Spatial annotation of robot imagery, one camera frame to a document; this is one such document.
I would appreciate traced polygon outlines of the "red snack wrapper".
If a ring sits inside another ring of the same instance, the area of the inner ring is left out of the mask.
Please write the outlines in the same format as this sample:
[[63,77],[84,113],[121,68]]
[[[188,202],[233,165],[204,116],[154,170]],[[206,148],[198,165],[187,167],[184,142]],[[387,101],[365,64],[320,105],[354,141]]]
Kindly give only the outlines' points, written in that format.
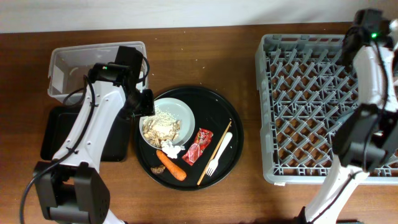
[[213,133],[211,131],[200,128],[194,138],[194,142],[189,147],[187,153],[182,157],[182,159],[190,166],[194,165],[194,163],[210,144],[212,137]]

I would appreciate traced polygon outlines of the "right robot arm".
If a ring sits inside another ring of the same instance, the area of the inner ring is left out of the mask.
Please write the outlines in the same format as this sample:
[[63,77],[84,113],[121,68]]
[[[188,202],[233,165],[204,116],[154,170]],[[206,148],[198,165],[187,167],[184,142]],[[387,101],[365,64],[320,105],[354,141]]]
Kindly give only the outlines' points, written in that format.
[[335,133],[332,167],[294,223],[336,223],[357,186],[397,150],[397,20],[379,9],[359,10],[342,53],[358,78],[358,107]]

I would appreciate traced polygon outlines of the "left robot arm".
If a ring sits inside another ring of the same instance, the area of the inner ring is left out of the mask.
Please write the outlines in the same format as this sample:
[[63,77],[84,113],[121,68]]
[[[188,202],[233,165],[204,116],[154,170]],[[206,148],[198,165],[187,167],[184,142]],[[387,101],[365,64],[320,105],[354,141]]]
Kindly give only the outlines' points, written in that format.
[[38,162],[22,196],[35,187],[43,216],[57,223],[122,223],[110,210],[100,177],[103,149],[117,117],[152,116],[154,94],[138,90],[145,56],[120,46],[113,62],[96,63],[83,78],[83,103],[71,131],[50,162]]

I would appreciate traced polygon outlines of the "white tissue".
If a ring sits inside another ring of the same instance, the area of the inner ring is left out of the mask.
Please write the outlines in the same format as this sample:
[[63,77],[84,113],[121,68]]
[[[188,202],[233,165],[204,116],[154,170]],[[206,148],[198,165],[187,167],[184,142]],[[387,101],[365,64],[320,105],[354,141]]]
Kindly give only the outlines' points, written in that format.
[[184,146],[174,146],[173,142],[169,139],[161,141],[161,150],[171,159],[177,159],[180,151],[184,151]]

